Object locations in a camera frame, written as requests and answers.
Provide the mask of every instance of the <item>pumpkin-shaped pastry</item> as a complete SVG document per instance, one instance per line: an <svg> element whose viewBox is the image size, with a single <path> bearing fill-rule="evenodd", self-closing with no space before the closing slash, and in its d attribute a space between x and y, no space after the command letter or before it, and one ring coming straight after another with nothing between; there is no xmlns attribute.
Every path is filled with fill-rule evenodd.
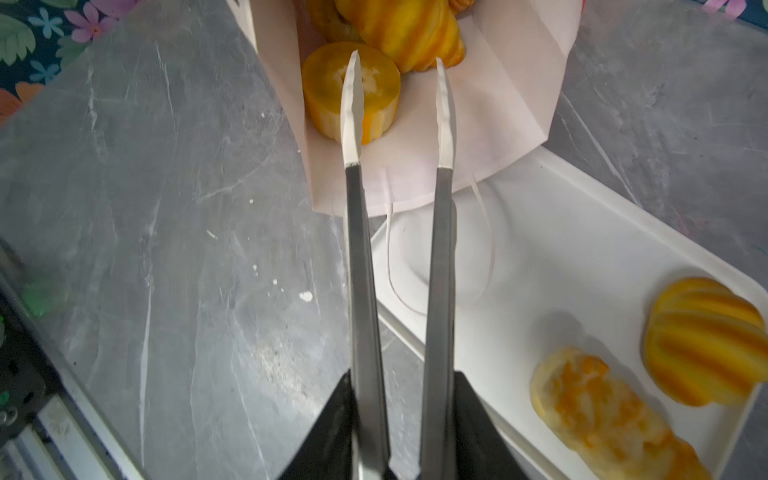
<svg viewBox="0 0 768 480"><path fill-rule="evenodd" d="M434 67L436 58L446 67L464 59L458 22L446 0L336 0L336 7L363 41L387 54L402 73Z"/></svg>
<svg viewBox="0 0 768 480"><path fill-rule="evenodd" d="M456 15L469 8L473 3L475 3L475 0L448 0L448 7L451 8L453 15Z"/></svg>
<svg viewBox="0 0 768 480"><path fill-rule="evenodd" d="M768 380L768 335L754 305L708 278L669 285L651 308L643 357L673 400L742 403Z"/></svg>
<svg viewBox="0 0 768 480"><path fill-rule="evenodd" d="M382 52L362 43L341 41L320 47L301 67L306 109L317 130L341 143L341 90L349 57L360 54L365 114L362 144L381 137L392 125L400 99L400 72Z"/></svg>
<svg viewBox="0 0 768 480"><path fill-rule="evenodd" d="M306 0L306 10L312 25L327 41L362 41L357 28L341 16L333 0Z"/></svg>

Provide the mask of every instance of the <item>floral fabric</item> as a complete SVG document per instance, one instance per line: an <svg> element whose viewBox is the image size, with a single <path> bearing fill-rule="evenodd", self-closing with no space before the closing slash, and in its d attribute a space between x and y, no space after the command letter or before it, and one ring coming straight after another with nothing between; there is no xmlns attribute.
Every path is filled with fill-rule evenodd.
<svg viewBox="0 0 768 480"><path fill-rule="evenodd" d="M768 30L768 0L694 0L710 12L721 11Z"/></svg>
<svg viewBox="0 0 768 480"><path fill-rule="evenodd" d="M0 0L0 127L140 0Z"/></svg>

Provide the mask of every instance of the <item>white tray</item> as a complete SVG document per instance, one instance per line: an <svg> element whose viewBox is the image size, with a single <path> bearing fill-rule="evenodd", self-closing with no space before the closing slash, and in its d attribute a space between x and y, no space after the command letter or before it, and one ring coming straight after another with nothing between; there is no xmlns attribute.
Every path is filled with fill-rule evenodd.
<svg viewBox="0 0 768 480"><path fill-rule="evenodd" d="M538 418L528 396L537 364L560 346L576 345L599 355L664 415L718 478L757 389L738 408L675 403L643 367L647 310L662 287L683 276L711 276L768 318L766 291L543 147L482 182L480 191L494 224L495 272L483 300L468 306L485 282L488 238L472 192L458 192L455 368L490 407L506 440L545 478L596 478ZM431 206L393 219L392 281L421 311L431 235ZM372 238L379 316L423 358L425 319L392 294L384 239L383 228Z"/></svg>

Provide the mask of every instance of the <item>green leaf pattern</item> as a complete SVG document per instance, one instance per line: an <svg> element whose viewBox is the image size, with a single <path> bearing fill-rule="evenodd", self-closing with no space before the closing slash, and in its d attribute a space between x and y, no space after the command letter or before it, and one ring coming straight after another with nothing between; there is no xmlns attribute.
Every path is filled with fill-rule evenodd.
<svg viewBox="0 0 768 480"><path fill-rule="evenodd" d="M70 63L72 63L83 50L85 50L91 43L77 43L70 37L61 37L58 39L58 50L56 51L56 58L61 59L61 69L64 70Z"/></svg>
<svg viewBox="0 0 768 480"><path fill-rule="evenodd" d="M78 0L40 0L50 7L56 8L74 8L78 5Z"/></svg>
<svg viewBox="0 0 768 480"><path fill-rule="evenodd" d="M0 60L13 65L16 58L27 58L27 51L35 51L32 29L15 18L0 14Z"/></svg>

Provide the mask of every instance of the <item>white paper bag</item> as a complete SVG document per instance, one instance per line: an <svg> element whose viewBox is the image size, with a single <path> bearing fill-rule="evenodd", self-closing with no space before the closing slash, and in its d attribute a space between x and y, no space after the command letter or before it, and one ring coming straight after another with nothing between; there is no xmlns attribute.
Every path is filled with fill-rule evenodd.
<svg viewBox="0 0 768 480"><path fill-rule="evenodd" d="M253 43L301 150L314 210L341 215L341 147L304 113L301 61L324 42L303 0L227 0ZM475 0L459 16L467 53L448 70L457 117L454 189L489 177L542 144L576 39L581 0ZM370 216L432 202L437 168L434 69L402 76L397 116L362 148Z"/></svg>

